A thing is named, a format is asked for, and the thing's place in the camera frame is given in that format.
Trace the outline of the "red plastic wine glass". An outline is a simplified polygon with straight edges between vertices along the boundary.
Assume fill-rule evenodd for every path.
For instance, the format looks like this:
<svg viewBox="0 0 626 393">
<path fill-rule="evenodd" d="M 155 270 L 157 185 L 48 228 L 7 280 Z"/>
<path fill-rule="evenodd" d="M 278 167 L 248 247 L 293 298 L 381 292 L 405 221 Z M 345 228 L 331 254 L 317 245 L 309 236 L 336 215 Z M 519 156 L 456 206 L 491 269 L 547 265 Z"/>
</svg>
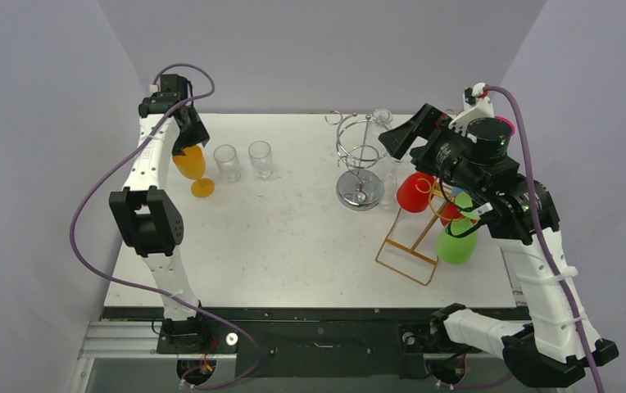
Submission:
<svg viewBox="0 0 626 393">
<path fill-rule="evenodd" d="M 397 189 L 396 199 L 399 206 L 410 213 L 421 213 L 429 207 L 435 177 L 415 172 L 408 176 Z"/>
</svg>

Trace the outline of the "yellow plastic wine glass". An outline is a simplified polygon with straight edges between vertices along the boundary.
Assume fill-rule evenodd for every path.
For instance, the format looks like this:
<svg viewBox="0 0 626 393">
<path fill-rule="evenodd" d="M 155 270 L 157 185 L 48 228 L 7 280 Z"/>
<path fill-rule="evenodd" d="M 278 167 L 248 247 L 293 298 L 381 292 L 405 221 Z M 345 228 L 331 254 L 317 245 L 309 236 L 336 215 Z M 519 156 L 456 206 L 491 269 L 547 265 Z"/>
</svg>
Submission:
<svg viewBox="0 0 626 393">
<path fill-rule="evenodd" d="M 194 197 L 209 197 L 215 191 L 214 182 L 205 177 L 206 161 L 200 146 L 186 147 L 182 154 L 173 155 L 172 161 L 185 178 L 193 181 L 191 193 Z"/>
</svg>

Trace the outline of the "green plastic wine glass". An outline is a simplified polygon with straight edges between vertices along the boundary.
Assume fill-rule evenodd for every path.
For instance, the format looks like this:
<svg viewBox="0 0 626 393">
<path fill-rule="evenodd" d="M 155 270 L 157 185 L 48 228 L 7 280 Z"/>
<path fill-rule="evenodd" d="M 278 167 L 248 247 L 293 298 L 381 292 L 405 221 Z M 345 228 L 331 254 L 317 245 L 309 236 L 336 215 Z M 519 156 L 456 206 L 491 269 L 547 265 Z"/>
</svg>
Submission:
<svg viewBox="0 0 626 393">
<path fill-rule="evenodd" d="M 439 234 L 436 252 L 441 261 L 459 265 L 469 261 L 474 253 L 478 240 L 476 225 L 479 215 L 470 211 L 473 202 L 466 192 L 459 192 L 454 203 L 457 208 L 449 205 L 454 212 Z"/>
</svg>

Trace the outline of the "patterned clear glass goblet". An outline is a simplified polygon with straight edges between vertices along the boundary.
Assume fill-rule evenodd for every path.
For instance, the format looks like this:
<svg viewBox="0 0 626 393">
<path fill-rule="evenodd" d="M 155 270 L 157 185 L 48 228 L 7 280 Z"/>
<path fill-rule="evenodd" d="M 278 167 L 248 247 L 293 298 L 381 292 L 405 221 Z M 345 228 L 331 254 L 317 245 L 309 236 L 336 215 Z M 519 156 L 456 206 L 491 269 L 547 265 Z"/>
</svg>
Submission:
<svg viewBox="0 0 626 393">
<path fill-rule="evenodd" d="M 272 150 L 268 142 L 253 142 L 248 148 L 248 155 L 258 178 L 268 179 L 273 174 Z"/>
</svg>

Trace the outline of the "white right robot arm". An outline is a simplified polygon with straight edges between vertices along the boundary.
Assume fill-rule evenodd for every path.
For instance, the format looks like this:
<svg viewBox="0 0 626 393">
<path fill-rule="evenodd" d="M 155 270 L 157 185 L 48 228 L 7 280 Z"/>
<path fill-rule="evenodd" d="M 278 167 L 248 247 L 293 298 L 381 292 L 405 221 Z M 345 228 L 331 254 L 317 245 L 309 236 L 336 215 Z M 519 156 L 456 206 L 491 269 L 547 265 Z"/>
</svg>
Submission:
<svg viewBox="0 0 626 393">
<path fill-rule="evenodd" d="M 502 359 L 532 388 L 568 387 L 619 356 L 617 345 L 589 322 L 565 260 L 560 220 L 550 193 L 521 174 L 508 155 L 510 126 L 481 117 L 457 129 L 448 115 L 424 105 L 407 122 L 379 135 L 394 158 L 466 192 L 512 268 L 530 320 L 491 318 L 464 305 L 434 313 L 429 342 L 440 350 L 463 344 Z"/>
</svg>

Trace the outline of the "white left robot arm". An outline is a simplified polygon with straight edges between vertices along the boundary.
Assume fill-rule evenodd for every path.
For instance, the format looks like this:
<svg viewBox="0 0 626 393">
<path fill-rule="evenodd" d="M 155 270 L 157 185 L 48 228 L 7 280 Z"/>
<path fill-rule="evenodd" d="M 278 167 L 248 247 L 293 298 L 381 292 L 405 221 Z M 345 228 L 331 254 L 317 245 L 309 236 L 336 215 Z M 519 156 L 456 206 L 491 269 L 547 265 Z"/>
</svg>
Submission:
<svg viewBox="0 0 626 393">
<path fill-rule="evenodd" d="M 210 329 L 196 311 L 201 303 L 179 253 L 184 221 L 164 185 L 171 157 L 207 142 L 209 135 L 186 102 L 191 82 L 177 74 L 162 75 L 158 81 L 138 106 L 140 152 L 121 190 L 109 196 L 109 206 L 125 244 L 142 258 L 163 292 L 162 339 L 199 352 L 209 344 Z"/>
</svg>

